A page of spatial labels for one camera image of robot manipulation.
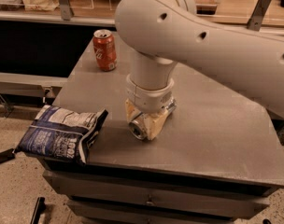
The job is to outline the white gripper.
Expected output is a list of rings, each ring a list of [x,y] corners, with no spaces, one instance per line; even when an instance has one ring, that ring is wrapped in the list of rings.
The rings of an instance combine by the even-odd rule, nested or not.
[[[144,121],[149,140],[153,140],[161,132],[164,123],[170,115],[170,112],[163,108],[175,102],[172,94],[174,84],[174,80],[171,79],[165,88],[150,91],[138,87],[130,79],[130,76],[126,78],[126,94],[128,98],[125,101],[126,120],[128,123],[133,121],[142,123]]]

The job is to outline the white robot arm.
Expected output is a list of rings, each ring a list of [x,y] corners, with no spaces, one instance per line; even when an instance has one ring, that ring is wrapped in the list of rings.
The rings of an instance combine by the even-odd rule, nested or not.
[[[194,0],[121,0],[120,39],[135,50],[126,78],[132,134],[154,139],[175,109],[171,73],[183,63],[284,119],[284,37],[198,18]]]

